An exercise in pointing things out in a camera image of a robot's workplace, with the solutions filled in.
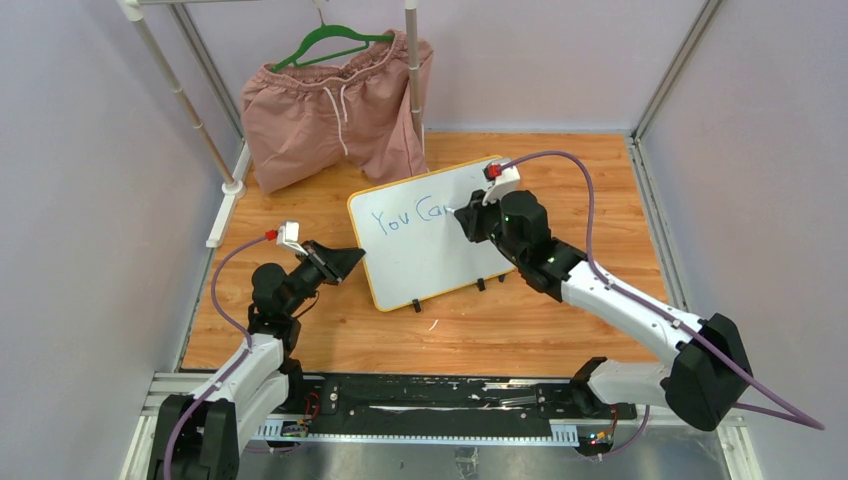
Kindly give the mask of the yellow framed whiteboard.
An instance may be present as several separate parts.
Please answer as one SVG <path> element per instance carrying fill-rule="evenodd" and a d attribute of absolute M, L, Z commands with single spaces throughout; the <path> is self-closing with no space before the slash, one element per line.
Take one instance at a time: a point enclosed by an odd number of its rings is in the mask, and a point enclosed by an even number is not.
<path fill-rule="evenodd" d="M 490 156 L 352 194 L 347 209 L 376 308 L 422 302 L 514 269 L 490 242 L 471 243 L 444 207 L 461 208 L 489 182 Z"/>

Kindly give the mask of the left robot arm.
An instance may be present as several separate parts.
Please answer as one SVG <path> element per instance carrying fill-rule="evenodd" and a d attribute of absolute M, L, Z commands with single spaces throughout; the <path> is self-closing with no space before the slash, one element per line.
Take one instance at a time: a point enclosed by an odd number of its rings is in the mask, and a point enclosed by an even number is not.
<path fill-rule="evenodd" d="M 296 250 L 293 270 L 276 263 L 254 270 L 247 321 L 229 321 L 242 334 L 241 345 L 201 386 L 162 402 L 147 478 L 236 478 L 243 452 L 266 418 L 305 403 L 303 370 L 292 352 L 306 301 L 317 299 L 321 286 L 340 284 L 364 255 L 358 247 L 307 241 Z"/>

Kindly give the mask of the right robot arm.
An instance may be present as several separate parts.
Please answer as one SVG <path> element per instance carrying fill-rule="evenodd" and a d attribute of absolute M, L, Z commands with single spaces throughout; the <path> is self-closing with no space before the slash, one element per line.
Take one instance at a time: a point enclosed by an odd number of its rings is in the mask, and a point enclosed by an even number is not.
<path fill-rule="evenodd" d="M 616 278 L 590 256 L 551 234 L 547 211 L 528 191 L 485 203 L 476 190 L 454 211 L 472 243 L 491 243 L 526 284 L 560 303 L 585 310 L 651 351 L 655 364 L 597 358 L 576 374 L 571 403 L 584 417 L 610 404 L 668 408 L 688 425 L 713 431 L 748 387 L 752 372 L 737 325 L 666 305 Z"/>

